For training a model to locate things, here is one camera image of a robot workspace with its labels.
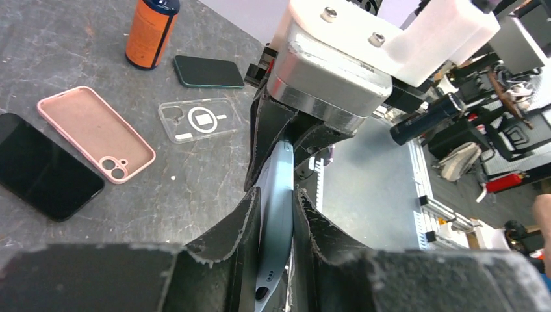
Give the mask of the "clear phone case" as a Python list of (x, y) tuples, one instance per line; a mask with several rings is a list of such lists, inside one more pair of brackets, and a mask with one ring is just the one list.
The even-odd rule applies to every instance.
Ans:
[(233, 134), (243, 124), (233, 102), (224, 97), (162, 103), (158, 114), (174, 144)]

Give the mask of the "pink phone case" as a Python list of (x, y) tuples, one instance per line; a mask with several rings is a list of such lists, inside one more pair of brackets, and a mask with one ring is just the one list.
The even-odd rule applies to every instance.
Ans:
[(138, 132), (88, 86), (43, 98), (37, 110), (111, 183), (127, 182), (156, 158)]

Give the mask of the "black phone teal edge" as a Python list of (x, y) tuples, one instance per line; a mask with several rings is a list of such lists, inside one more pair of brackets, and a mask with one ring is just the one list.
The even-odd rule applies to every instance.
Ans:
[(179, 82), (187, 88), (244, 88), (238, 66), (228, 60), (176, 55), (173, 65)]

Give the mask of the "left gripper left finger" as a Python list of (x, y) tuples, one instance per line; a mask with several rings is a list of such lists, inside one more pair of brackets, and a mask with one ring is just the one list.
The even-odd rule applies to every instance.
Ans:
[(188, 244), (48, 244), (1, 253), (2, 311), (253, 311), (261, 191)]

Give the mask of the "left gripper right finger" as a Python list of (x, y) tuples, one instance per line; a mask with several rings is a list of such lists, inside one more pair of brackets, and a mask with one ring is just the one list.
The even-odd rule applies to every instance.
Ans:
[(547, 287), (520, 254), (371, 249), (294, 194), (295, 311), (546, 311)]

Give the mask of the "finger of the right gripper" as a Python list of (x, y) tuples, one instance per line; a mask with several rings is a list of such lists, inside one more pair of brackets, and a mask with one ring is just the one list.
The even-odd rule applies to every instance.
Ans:
[(250, 107), (250, 160), (244, 180), (244, 191), (256, 184), (261, 170), (285, 129), (298, 111), (275, 100), (262, 82)]
[(317, 155), (320, 151), (343, 140), (353, 138), (357, 130), (341, 131), (326, 123), (313, 125), (292, 143), (294, 148), (294, 169), (297, 170), (310, 157)]

